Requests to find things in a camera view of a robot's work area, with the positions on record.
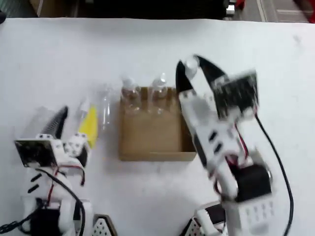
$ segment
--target wire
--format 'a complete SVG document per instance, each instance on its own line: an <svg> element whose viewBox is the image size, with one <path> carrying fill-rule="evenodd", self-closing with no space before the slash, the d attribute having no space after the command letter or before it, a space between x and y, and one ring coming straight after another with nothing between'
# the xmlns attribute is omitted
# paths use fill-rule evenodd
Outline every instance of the wire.
<svg viewBox="0 0 315 236"><path fill-rule="evenodd" d="M54 173L54 176L55 176L55 177L57 176L58 171L59 171L59 168L57 168L56 171L55 171L55 173ZM50 199L51 199L51 195L52 195L52 193L53 193L53 190L54 190L54 181L52 181L50 190L49 190L49 192L48 192L48 197L47 197L47 205L48 205L48 206L49 206L49 204L50 204Z"/></svg>
<svg viewBox="0 0 315 236"><path fill-rule="evenodd" d="M262 132L264 133L264 135L266 136L272 150L274 151L275 155L276 155L276 158L279 162L279 165L280 165L280 168L281 168L281 171L282 171L282 174L283 174L283 177L284 177L284 180L285 180L285 184L286 184L286 188L287 188L287 192L288 192L288 195L289 195L289 199L290 199L290 212L289 212L289 220L288 220L288 223L287 223L287 226L286 226L286 229L284 231L284 234L283 236L287 236L289 231L290 231L290 228L291 228L291 225L292 225L292 220L293 220L293 211L294 211L294 200L293 200L293 195L292 195L292 192L291 192L291 187L290 187L290 183L289 183L289 180L287 179L287 176L286 176L286 173L285 173L285 170L284 170L284 166L282 164L282 161L278 155L278 152L273 144L273 142L271 141L269 135L267 134L266 130L264 129L264 127L262 126L261 122L260 122L260 119L258 118L258 115L255 114L255 118L256 118L256 121L260 127L260 129L262 130Z"/></svg>
<svg viewBox="0 0 315 236"><path fill-rule="evenodd" d="M55 174L54 174L55 177L57 176L57 174L58 174L58 172L59 172L59 169L62 168L62 167L75 168L75 169L80 169L80 170L82 170L81 186L84 185L84 183L85 183L85 171L84 171L84 169L83 169L82 167L80 167L80 166L74 166L74 165L61 165L61 166L58 166L58 167L57 167L57 170L56 170L56 172L55 172ZM51 200L51 195L52 195L52 193L53 193L53 189L54 189L54 184L52 183L52 184L51 184L51 188L50 188L49 193L48 193L48 198L47 198L48 205L50 204L50 200Z"/></svg>
<svg viewBox="0 0 315 236"><path fill-rule="evenodd" d="M38 206L38 208L33 211L31 214L29 214L26 218L24 218L23 220L21 221L13 221L12 223L10 224L5 224L5 225L2 225L0 226L0 235L3 235L5 233L8 233L14 229L16 229L17 227L21 228L22 225L26 222L26 221L29 221L34 215L36 215L38 213L39 210L41 210L42 208L44 207L44 204L40 204Z"/></svg>
<svg viewBox="0 0 315 236"><path fill-rule="evenodd" d="M53 176L51 173L48 173L47 171L42 170L42 169L35 169L35 170L42 172L42 173L45 173L54 182L56 182L61 187L63 187L76 200L76 202L78 203L79 207L81 208L81 212L82 212L81 230L80 230L79 236L83 236L84 227L85 227L85 210L84 210L84 206L83 206L83 203L81 202L81 200L77 197L77 195L75 195L75 193L71 189L69 189L63 182L61 182L58 178Z"/></svg>
<svg viewBox="0 0 315 236"><path fill-rule="evenodd" d="M244 149L244 151L245 151L245 159L246 159L246 158L248 157L248 148L247 148L247 146L246 146L246 144L245 144L245 141L244 141L244 139L243 139L243 137L242 137L240 131L239 131L238 128L237 128L237 124L235 123L234 126L235 126L235 129L236 129L236 131L237 131L239 137L240 137L240 140L241 140L243 149Z"/></svg>

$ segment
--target black bracket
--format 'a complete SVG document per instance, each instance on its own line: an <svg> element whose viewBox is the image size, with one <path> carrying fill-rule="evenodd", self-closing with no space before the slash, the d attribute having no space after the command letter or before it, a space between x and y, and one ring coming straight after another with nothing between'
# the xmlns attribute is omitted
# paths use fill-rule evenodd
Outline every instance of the black bracket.
<svg viewBox="0 0 315 236"><path fill-rule="evenodd" d="M0 24L6 20L6 14L0 10Z"/></svg>

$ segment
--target plastic bottle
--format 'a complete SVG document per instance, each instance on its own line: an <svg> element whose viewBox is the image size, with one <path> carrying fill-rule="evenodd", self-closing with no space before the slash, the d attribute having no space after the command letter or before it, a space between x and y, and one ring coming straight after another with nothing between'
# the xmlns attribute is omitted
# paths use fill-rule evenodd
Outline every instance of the plastic bottle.
<svg viewBox="0 0 315 236"><path fill-rule="evenodd" d="M137 114L141 109L141 88L130 77L123 78L122 101L125 112L129 115Z"/></svg>
<svg viewBox="0 0 315 236"><path fill-rule="evenodd" d="M104 84L100 91L98 102L98 123L101 131L107 131L111 127L111 106L113 88Z"/></svg>
<svg viewBox="0 0 315 236"><path fill-rule="evenodd" d="M151 114L162 114L166 107L167 87L165 73L153 80L148 90L148 110Z"/></svg>

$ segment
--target gray floor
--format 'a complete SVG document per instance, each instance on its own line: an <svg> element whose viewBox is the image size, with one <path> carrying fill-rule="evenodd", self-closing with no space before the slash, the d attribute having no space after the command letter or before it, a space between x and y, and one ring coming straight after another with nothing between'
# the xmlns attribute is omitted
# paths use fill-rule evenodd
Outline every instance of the gray floor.
<svg viewBox="0 0 315 236"><path fill-rule="evenodd" d="M308 0L301 0L301 8L293 0L246 0L243 11L231 20L259 22L308 22L313 10Z"/></svg>

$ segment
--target perforated plate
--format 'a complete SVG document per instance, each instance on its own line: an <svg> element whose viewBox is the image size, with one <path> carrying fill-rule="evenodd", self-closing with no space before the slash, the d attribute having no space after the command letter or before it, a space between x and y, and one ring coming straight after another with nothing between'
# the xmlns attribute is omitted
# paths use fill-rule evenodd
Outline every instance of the perforated plate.
<svg viewBox="0 0 315 236"><path fill-rule="evenodd" d="M195 218L192 219L185 236L205 236Z"/></svg>
<svg viewBox="0 0 315 236"><path fill-rule="evenodd" d="M98 219L93 227L92 236L112 236L105 219Z"/></svg>

